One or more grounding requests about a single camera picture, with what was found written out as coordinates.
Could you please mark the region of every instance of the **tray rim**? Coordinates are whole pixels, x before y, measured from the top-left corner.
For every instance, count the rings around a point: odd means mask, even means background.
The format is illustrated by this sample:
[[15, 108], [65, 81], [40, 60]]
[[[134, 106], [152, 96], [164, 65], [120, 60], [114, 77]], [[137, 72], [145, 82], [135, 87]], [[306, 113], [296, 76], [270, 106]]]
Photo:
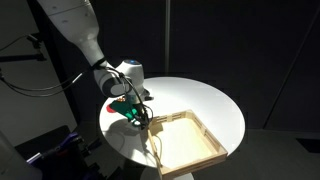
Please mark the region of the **tray rim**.
[[[188, 119], [193, 120], [195, 122], [196, 126], [199, 128], [201, 134], [206, 139], [208, 139], [208, 142], [211, 143], [211, 145], [213, 146], [213, 148], [215, 148], [217, 153], [210, 155], [208, 157], [205, 157], [203, 159], [195, 160], [193, 162], [177, 166], [175, 168], [168, 168], [168, 167], [165, 167], [161, 164], [161, 160], [158, 156], [158, 151], [157, 151], [157, 148], [156, 148], [155, 143], [153, 141], [153, 136], [152, 136], [150, 128], [152, 125], [165, 123], [165, 122], [171, 122], [171, 121], [182, 119], [182, 118], [188, 118]], [[222, 146], [222, 144], [208, 130], [208, 128], [201, 122], [201, 120], [197, 117], [197, 115], [191, 109], [187, 109], [184, 111], [179, 111], [179, 112], [175, 112], [175, 113], [167, 114], [167, 115], [163, 115], [163, 116], [153, 117], [152, 121], [148, 125], [147, 131], [148, 131], [148, 139], [150, 141], [153, 155], [154, 155], [154, 158], [157, 163], [157, 169], [158, 169], [160, 178], [162, 180], [172, 179], [174, 177], [181, 176], [181, 175], [184, 175], [187, 173], [191, 173], [191, 172], [212, 166], [214, 164], [223, 162], [226, 160], [226, 157], [228, 154], [228, 152]]]

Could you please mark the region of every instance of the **black cable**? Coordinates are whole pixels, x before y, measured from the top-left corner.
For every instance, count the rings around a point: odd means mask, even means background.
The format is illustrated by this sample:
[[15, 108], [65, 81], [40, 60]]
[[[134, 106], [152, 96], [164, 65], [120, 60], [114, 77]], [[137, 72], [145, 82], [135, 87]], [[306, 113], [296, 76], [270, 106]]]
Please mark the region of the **black cable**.
[[152, 109], [149, 107], [149, 106], [147, 106], [147, 105], [145, 105], [145, 104], [143, 104], [146, 108], [148, 108], [148, 109], [150, 109], [150, 111], [151, 111], [151, 118], [149, 118], [149, 119], [153, 119], [153, 111], [152, 111]]
[[87, 70], [84, 71], [84, 72], [82, 72], [82, 73], [80, 73], [76, 78], [73, 79], [73, 81], [72, 81], [69, 85], [67, 85], [67, 86], [66, 86], [65, 88], [63, 88], [62, 90], [57, 91], [57, 92], [54, 92], [54, 93], [51, 93], [51, 94], [41, 94], [41, 95], [32, 95], [32, 94], [26, 94], [26, 93], [24, 93], [24, 92], [21, 92], [21, 91], [17, 90], [14, 86], [12, 86], [11, 83], [7, 82], [7, 81], [4, 79], [3, 76], [0, 78], [0, 80], [1, 80], [2, 82], [4, 82], [11, 90], [13, 90], [13, 91], [15, 91], [16, 93], [19, 93], [19, 94], [21, 94], [21, 95], [28, 96], [28, 97], [50, 97], [50, 96], [57, 95], [57, 94], [65, 91], [65, 90], [67, 90], [68, 88], [70, 88], [70, 87], [71, 87], [72, 85], [74, 85], [75, 82], [78, 81], [79, 78], [82, 77], [82, 75], [83, 75], [84, 73], [86, 73], [86, 72], [87, 72]]
[[127, 101], [129, 98], [128, 98], [128, 93], [127, 93], [127, 90], [126, 90], [125, 83], [124, 83], [124, 81], [123, 81], [123, 79], [126, 79], [125, 76], [124, 76], [122, 73], [120, 73], [119, 71], [117, 71], [116, 69], [109, 68], [109, 67], [106, 67], [106, 69], [118, 73], [118, 76], [119, 76], [119, 78], [120, 78], [120, 80], [121, 80], [121, 82], [122, 82], [122, 86], [123, 86], [123, 90], [124, 90], [124, 95], [125, 95], [125, 99], [126, 99], [128, 108], [129, 108], [129, 112], [130, 112], [130, 114], [132, 115], [132, 117], [134, 117], [134, 114], [133, 114], [133, 112], [132, 112], [132, 108], [133, 108], [133, 107], [131, 106], [131, 104], [129, 103], [129, 101]]
[[17, 39], [13, 40], [11, 43], [9, 43], [9, 44], [5, 45], [4, 47], [0, 48], [0, 51], [3, 51], [3, 50], [5, 50], [5, 49], [7, 49], [7, 48], [8, 48], [9, 46], [11, 46], [12, 44], [14, 44], [14, 43], [16, 43], [17, 41], [19, 41], [20, 39], [26, 38], [26, 37], [28, 37], [28, 36], [27, 36], [27, 35], [24, 35], [24, 36], [18, 37]]
[[105, 68], [106, 68], [106, 70], [111, 70], [111, 71], [114, 71], [114, 72], [118, 73], [120, 79], [123, 78], [123, 79], [130, 85], [130, 87], [133, 89], [134, 93], [135, 93], [136, 96], [138, 97], [139, 103], [140, 103], [140, 105], [141, 105], [142, 108], [143, 108], [144, 115], [147, 117], [147, 120], [148, 120], [148, 123], [149, 123], [149, 122], [150, 122], [150, 119], [149, 119], [147, 110], [146, 110], [146, 108], [145, 108], [146, 105], [143, 104], [143, 101], [141, 100], [141, 98], [140, 98], [140, 96], [139, 96], [139, 93], [138, 93], [138, 91], [136, 90], [136, 88], [133, 86], [133, 84], [124, 76], [123, 73], [117, 71], [117, 70], [114, 69], [114, 68], [110, 68], [110, 67], [105, 67]]
[[22, 90], [22, 91], [48, 91], [48, 90], [52, 90], [52, 89], [61, 87], [64, 84], [68, 83], [69, 81], [77, 79], [77, 77], [80, 76], [80, 75], [81, 75], [81, 73], [79, 73], [77, 75], [73, 75], [73, 76], [69, 77], [67, 80], [63, 81], [60, 84], [57, 84], [57, 85], [54, 85], [54, 86], [51, 86], [51, 87], [47, 87], [47, 88], [39, 88], [39, 89], [27, 89], [27, 88], [22, 88], [22, 87], [19, 87], [17, 85], [14, 85], [12, 83], [9, 83], [8, 81], [7, 81], [7, 83], [10, 84], [10, 86], [14, 87], [15, 89], [19, 89], [19, 90]]

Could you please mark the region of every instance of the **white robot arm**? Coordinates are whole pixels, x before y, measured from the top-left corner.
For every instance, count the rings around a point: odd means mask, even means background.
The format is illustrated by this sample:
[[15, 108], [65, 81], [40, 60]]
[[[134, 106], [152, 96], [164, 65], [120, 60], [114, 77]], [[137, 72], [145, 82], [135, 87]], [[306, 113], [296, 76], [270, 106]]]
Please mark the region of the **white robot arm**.
[[[38, 0], [38, 2], [55, 27], [82, 51], [91, 66], [105, 59], [97, 43], [99, 26], [96, 15], [88, 0]], [[101, 66], [113, 68], [107, 61], [104, 61]], [[144, 76], [140, 63], [127, 60], [122, 62], [116, 70], [132, 80], [140, 96], [147, 94], [143, 87]], [[105, 96], [117, 97], [124, 93], [122, 83], [110, 71], [95, 70], [94, 76]]]

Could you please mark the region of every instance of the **wooden tray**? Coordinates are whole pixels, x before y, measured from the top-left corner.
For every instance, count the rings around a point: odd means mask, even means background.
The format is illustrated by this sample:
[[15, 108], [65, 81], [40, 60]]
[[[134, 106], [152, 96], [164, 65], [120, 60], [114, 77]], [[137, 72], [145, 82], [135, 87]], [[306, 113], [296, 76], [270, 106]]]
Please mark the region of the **wooden tray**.
[[227, 157], [225, 148], [192, 110], [153, 118], [148, 138], [162, 180], [223, 162]]

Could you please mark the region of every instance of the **white round table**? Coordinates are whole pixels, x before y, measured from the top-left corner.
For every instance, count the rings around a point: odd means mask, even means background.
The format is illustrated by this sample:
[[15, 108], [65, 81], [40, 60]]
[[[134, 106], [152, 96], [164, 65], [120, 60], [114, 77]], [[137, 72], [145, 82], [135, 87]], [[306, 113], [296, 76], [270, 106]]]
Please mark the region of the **white round table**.
[[[228, 156], [241, 143], [245, 132], [243, 115], [235, 102], [220, 90], [175, 77], [146, 79], [144, 87], [154, 97], [144, 102], [152, 108], [154, 117], [191, 109], [224, 146]], [[113, 100], [109, 98], [100, 112], [100, 128], [105, 139], [124, 157], [156, 168], [146, 130], [133, 127], [119, 113], [109, 113], [106, 107]]]

